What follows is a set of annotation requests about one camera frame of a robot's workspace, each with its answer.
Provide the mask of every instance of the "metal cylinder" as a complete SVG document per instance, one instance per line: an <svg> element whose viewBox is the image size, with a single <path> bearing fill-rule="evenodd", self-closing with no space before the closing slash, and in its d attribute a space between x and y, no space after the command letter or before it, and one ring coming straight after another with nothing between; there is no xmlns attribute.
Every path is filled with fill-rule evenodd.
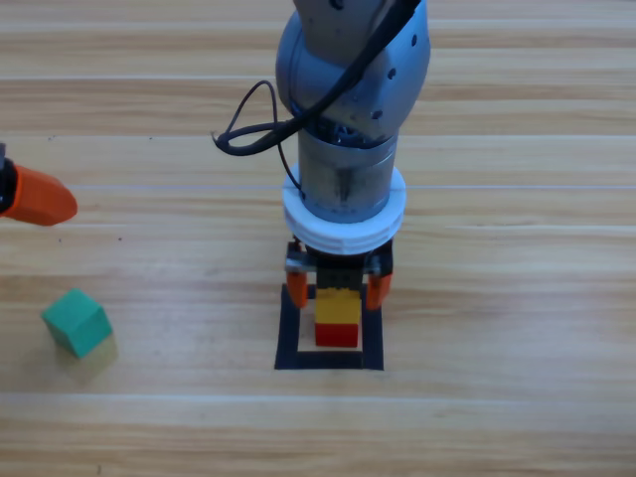
<svg viewBox="0 0 636 477"><path fill-rule="evenodd" d="M353 224L376 215L389 200L398 137L372 149L330 144L298 134L305 207L329 222Z"/></svg>

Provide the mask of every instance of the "black cable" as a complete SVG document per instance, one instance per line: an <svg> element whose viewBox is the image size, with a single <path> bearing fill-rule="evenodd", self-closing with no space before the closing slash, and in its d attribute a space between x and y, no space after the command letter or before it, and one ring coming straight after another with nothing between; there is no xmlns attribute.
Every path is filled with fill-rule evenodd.
<svg viewBox="0 0 636 477"><path fill-rule="evenodd" d="M256 90L259 89L264 84L267 85L267 87L269 87L269 93L271 94L271 107L272 107L272 112L274 116L274 122L265 123L265 124L257 124L256 126L245 127L239 131L232 131L232 128L237 123L240 113L242 112L242 109L244 108L247 101L256 92ZM249 92L245 95L245 97L242 99L242 101L240 102L240 105L238 106L237 112L235 112L235 115L232 118L232 122L230 123L230 126L228 126L228 129L226 130L226 136L230 138L236 138L236 137L244 136L246 134L252 134L255 132L261 132L265 130L275 130L277 126L278 126L278 105L276 102L276 91L274 90L273 84L270 81L264 79L259 81L257 84L255 84L249 90ZM291 173L291 170L289 169L289 165L287 164L287 159L285 158L285 153L282 150L282 144L279 142L277 146L278 146L278 153L280 154L280 160L282 161L282 165L285 168L285 171L287 172L289 179L294 184L294 186L296 186L296 189L300 191L300 194L302 195L302 198L304 199L305 195L302 192L302 188L300 187L300 184L298 183L294 175Z"/></svg>
<svg viewBox="0 0 636 477"><path fill-rule="evenodd" d="M377 55L388 45L390 44L394 38L398 35L398 33L404 28L404 26L410 21L413 14L415 13L415 9L421 3L421 0L398 0L389 10L387 16L380 24L380 26L376 29L374 34L371 36L370 41L362 50L362 52L358 55L358 57L354 60L354 62L345 70L343 75L340 77L338 82L329 90L329 92L316 104L314 104L309 109L306 109L298 116L290 119L288 121L284 121L278 124L277 119L274 120L273 124L258 124L256 126L251 126L248 128L244 128L241 131L235 131L235 133L231 132L232 127L234 126L238 114L242 109L242 106L246 102L246 100L251 96L253 91L263 84L261 81L257 86L255 86L250 93L245 97L241 106L238 109L238 114L235 115L235 118L231 124L231 127L228 130L219 136L219 138L215 138L213 134L213 140L219 149L224 151L227 154L231 154L233 156L251 156L254 154L258 154L260 152L266 151L273 146L280 145L282 141L289 138L300 129L305 127L311 120L318 117L325 109L327 109L333 102L338 99L338 97L345 92L350 86L355 85L359 78L362 77L367 66L376 58ZM244 136L249 134L250 132L255 131L265 131L269 130L267 134L263 137L257 139L252 144L246 146L231 146L230 141L240 136Z"/></svg>

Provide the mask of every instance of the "black tape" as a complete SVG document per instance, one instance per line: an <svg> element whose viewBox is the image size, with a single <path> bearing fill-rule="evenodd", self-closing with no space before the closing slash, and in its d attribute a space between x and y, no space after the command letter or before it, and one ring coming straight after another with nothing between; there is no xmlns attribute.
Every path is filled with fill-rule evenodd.
<svg viewBox="0 0 636 477"><path fill-rule="evenodd" d="M309 299L315 299L316 287L309 287ZM280 325L274 368L277 370L373 370L383 371L382 309L369 311L362 293L361 351L298 351L300 310L291 301L287 286L280 293Z"/></svg>
<svg viewBox="0 0 636 477"><path fill-rule="evenodd" d="M13 206L17 187L18 172L13 162L10 159L5 159L4 167L0 169L0 214L4 214Z"/></svg>

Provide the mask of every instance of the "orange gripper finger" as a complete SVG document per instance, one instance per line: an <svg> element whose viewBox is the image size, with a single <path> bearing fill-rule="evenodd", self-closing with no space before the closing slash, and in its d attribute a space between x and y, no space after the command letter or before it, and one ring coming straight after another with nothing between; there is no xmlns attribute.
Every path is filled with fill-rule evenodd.
<svg viewBox="0 0 636 477"><path fill-rule="evenodd" d="M307 288L307 273L287 272L287 289L296 308L307 306L309 292Z"/></svg>
<svg viewBox="0 0 636 477"><path fill-rule="evenodd" d="M17 175L13 205L0 217L51 227L72 219L78 202L58 179L15 165Z"/></svg>
<svg viewBox="0 0 636 477"><path fill-rule="evenodd" d="M367 285L367 309L377 310L387 298L391 289L391 279L393 275L376 276L369 275Z"/></svg>

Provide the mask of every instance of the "lego brick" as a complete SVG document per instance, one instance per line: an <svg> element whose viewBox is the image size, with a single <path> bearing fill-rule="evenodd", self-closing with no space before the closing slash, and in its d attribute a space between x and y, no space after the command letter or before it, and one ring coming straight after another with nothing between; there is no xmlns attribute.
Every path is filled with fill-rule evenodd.
<svg viewBox="0 0 636 477"><path fill-rule="evenodd" d="M78 358L112 334L101 305L78 289L49 307L42 318L56 343Z"/></svg>
<svg viewBox="0 0 636 477"><path fill-rule="evenodd" d="M359 292L335 288L316 289L316 323L358 325L361 314Z"/></svg>
<svg viewBox="0 0 636 477"><path fill-rule="evenodd" d="M356 325L331 325L316 323L316 346L330 348L357 348L358 328Z"/></svg>

